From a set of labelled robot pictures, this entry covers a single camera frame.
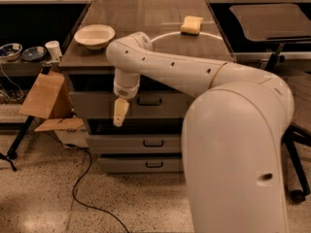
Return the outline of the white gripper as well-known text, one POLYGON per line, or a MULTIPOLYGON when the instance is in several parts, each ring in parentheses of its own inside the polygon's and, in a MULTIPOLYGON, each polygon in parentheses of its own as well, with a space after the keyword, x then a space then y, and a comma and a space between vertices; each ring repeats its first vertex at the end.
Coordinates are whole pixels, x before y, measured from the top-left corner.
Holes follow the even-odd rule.
POLYGON ((118 83, 114 83, 114 93, 120 97, 114 104, 114 125, 116 127, 122 126, 129 108, 127 100, 130 100, 136 96, 138 88, 138 85, 133 87, 125 87, 118 83))

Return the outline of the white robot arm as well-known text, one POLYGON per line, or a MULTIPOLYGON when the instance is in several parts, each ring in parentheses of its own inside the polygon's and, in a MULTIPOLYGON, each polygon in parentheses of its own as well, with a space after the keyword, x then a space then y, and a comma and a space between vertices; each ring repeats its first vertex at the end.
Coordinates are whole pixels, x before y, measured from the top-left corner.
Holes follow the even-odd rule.
POLYGON ((106 48, 116 86, 138 75, 193 97, 182 158, 194 233, 288 233, 281 139, 294 98, 278 76, 233 62, 155 52, 134 33, 106 48))

